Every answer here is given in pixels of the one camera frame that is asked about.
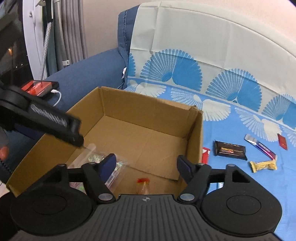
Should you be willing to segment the person's left hand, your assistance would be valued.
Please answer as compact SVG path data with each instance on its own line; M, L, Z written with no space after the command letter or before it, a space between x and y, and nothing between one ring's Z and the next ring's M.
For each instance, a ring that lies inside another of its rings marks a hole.
M0 149L0 159L5 160L9 155L9 149L7 146L3 146Z

